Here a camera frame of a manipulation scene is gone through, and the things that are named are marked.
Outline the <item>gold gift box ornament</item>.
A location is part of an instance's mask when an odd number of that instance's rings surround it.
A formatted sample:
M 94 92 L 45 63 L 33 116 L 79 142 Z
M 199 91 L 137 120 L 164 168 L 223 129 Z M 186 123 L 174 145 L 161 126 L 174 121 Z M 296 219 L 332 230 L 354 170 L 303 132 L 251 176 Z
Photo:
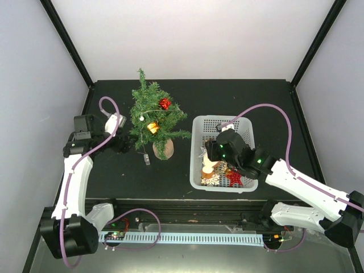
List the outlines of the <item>gold gift box ornament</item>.
M 160 130 L 160 126 L 157 122 L 151 122 L 147 125 L 147 129 L 152 135 L 155 135 Z

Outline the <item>red gift box ornament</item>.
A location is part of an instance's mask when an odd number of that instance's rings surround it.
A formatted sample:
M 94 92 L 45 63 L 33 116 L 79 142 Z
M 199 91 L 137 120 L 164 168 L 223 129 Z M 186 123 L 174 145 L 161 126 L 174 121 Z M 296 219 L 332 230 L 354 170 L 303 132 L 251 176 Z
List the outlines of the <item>red gift box ornament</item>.
M 159 106 L 163 109 L 163 110 L 168 110 L 169 107 L 171 106 L 172 102 L 170 101 L 169 98 L 165 97 L 165 98 L 162 98 L 160 101 L 159 101 Z

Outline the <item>small green christmas tree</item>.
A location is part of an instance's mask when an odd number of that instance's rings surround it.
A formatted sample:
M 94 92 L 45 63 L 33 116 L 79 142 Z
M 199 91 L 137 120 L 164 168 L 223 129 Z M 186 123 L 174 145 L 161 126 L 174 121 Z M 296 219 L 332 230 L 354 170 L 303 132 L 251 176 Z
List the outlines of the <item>small green christmas tree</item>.
M 138 69 L 140 87 L 131 91 L 134 105 L 130 109 L 131 124 L 130 135 L 135 138 L 135 149 L 144 149 L 151 143 L 155 155 L 160 160 L 168 160 L 168 141 L 176 138 L 189 139 L 192 134 L 183 129 L 176 130 L 178 123 L 185 120 L 188 115 L 180 109 L 179 104 L 173 101 L 171 95 L 164 91 L 158 82 L 149 82 L 143 69 Z M 162 98 L 169 98 L 172 102 L 168 110 L 159 106 Z M 151 122 L 157 122 L 160 130 L 152 135 L 147 129 Z

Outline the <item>white plastic mesh basket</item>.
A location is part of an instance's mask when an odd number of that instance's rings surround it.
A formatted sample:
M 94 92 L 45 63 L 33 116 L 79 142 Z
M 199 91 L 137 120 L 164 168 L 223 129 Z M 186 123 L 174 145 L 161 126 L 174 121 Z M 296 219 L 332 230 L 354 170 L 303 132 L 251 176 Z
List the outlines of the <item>white plastic mesh basket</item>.
M 201 154 L 200 147 L 204 147 L 207 140 L 215 140 L 219 132 L 217 125 L 222 125 L 233 119 L 228 115 L 200 115 L 194 118 L 192 123 L 191 138 L 191 157 L 190 157 L 190 184 L 198 190 L 210 192 L 227 192 L 227 193 L 243 193 L 253 192 L 258 187 L 258 180 L 248 179 L 242 176 L 243 186 L 235 185 L 229 187 L 230 181 L 222 174 L 223 166 L 219 167 L 216 174 L 220 175 L 220 185 L 218 187 L 207 187 L 201 185 L 201 170 L 203 167 L 203 158 L 198 156 Z

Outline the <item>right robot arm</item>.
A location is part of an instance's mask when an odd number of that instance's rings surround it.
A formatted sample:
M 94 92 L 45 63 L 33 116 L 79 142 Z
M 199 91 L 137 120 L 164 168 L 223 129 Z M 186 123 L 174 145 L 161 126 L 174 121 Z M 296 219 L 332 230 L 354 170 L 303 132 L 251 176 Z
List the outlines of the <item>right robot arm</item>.
M 261 227 L 272 229 L 276 225 L 288 225 L 311 229 L 323 233 L 339 246 L 354 247 L 363 225 L 362 193 L 331 188 L 261 148 L 250 148 L 232 129 L 221 132 L 215 140 L 207 140 L 204 146 L 206 158 L 226 163 L 230 173 L 252 180 L 262 179 L 306 203 L 306 206 L 268 203 L 269 209 L 258 216 Z

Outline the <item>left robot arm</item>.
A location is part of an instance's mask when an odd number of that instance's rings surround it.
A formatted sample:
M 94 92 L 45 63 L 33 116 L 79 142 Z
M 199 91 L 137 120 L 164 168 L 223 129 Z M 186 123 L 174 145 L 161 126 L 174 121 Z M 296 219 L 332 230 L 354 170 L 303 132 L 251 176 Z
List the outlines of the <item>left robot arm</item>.
M 110 203 L 95 205 L 85 212 L 88 178 L 95 156 L 111 148 L 121 152 L 128 148 L 122 135 L 126 117 L 107 115 L 102 124 L 95 115 L 79 115 L 73 119 L 74 131 L 63 148 L 64 176 L 60 196 L 50 218 L 41 222 L 40 232 L 56 259 L 93 254 L 98 237 L 106 224 L 118 226 L 122 213 Z

